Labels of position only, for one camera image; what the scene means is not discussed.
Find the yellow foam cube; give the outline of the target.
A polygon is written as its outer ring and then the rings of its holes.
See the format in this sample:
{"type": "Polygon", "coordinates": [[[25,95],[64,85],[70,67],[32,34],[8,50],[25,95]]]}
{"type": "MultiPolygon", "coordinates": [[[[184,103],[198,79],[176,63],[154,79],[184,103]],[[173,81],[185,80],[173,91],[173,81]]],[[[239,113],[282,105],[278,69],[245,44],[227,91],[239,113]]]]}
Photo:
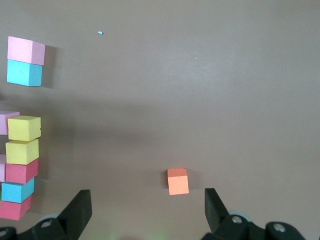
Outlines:
{"type": "Polygon", "coordinates": [[[28,165],[39,158],[39,140],[11,140],[5,144],[8,164],[28,165]]]}
{"type": "Polygon", "coordinates": [[[9,140],[32,141],[41,136],[40,117],[20,115],[9,118],[7,122],[9,140]]]}

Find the cyan foam cube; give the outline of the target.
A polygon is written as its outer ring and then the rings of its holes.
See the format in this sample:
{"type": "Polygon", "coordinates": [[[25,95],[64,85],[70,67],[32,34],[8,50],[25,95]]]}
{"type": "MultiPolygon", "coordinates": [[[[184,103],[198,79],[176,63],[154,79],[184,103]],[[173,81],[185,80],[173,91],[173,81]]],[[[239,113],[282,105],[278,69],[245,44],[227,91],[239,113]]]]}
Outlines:
{"type": "Polygon", "coordinates": [[[42,65],[7,60],[7,82],[27,87],[42,85],[42,65]]]}

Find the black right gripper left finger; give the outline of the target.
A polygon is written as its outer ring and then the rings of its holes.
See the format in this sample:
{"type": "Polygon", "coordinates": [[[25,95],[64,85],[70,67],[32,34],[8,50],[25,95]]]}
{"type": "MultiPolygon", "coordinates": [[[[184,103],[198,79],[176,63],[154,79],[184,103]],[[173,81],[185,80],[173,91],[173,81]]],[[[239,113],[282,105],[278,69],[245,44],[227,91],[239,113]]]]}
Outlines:
{"type": "Polygon", "coordinates": [[[78,240],[91,217],[91,191],[83,189],[57,217],[45,218],[20,233],[14,227],[0,227],[0,240],[78,240]]]}

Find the red foam cube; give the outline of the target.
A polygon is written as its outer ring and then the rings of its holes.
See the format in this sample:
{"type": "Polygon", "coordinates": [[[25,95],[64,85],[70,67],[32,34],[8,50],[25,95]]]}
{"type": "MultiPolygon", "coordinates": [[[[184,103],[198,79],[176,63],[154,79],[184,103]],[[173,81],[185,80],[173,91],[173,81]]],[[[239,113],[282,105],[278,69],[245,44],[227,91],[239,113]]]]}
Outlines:
{"type": "Polygon", "coordinates": [[[0,219],[19,221],[30,209],[32,195],[27,197],[22,203],[0,201],[0,219]]]}
{"type": "Polygon", "coordinates": [[[38,175],[39,159],[27,165],[7,163],[5,167],[5,181],[10,183],[26,184],[38,175]]]}

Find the blue foam cube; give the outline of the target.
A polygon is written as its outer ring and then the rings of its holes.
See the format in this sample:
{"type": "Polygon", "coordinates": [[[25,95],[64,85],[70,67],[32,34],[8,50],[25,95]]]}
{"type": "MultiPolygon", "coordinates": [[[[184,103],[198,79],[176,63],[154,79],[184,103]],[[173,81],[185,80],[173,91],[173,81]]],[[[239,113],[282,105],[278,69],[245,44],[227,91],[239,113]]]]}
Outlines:
{"type": "Polygon", "coordinates": [[[34,192],[35,179],[32,178],[27,183],[2,182],[1,200],[21,204],[34,192]]]}

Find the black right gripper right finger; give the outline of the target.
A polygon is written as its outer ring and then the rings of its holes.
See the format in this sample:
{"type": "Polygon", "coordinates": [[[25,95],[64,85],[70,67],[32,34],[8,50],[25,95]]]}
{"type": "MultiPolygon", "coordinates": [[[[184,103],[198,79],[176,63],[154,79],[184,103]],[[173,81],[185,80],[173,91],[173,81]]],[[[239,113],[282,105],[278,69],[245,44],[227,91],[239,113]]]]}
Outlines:
{"type": "Polygon", "coordinates": [[[214,188],[204,191],[204,210],[211,232],[201,240],[306,240],[288,223],[271,221],[261,228],[239,214],[230,214],[214,188]]]}

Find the brown table cover sheet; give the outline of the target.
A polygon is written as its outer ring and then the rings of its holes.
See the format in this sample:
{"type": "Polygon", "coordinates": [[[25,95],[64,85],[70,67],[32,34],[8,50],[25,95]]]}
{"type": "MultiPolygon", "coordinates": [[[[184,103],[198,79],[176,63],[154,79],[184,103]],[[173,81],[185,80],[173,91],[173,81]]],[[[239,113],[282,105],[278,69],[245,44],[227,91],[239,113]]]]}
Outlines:
{"type": "Polygon", "coordinates": [[[200,240],[215,188],[319,240],[320,0],[0,0],[0,110],[42,130],[31,208],[0,226],[89,189],[79,240],[200,240]],[[7,82],[9,36],[45,45],[41,86],[7,82]]]}

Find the orange foam cube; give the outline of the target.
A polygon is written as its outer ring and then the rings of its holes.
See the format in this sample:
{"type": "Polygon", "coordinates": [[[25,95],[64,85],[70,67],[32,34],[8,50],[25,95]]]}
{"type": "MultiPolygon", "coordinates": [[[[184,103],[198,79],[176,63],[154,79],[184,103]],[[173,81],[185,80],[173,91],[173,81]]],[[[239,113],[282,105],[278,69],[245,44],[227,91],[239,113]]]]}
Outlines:
{"type": "Polygon", "coordinates": [[[167,170],[167,181],[170,196],[183,195],[190,192],[188,174],[185,168],[169,168],[167,170]]]}

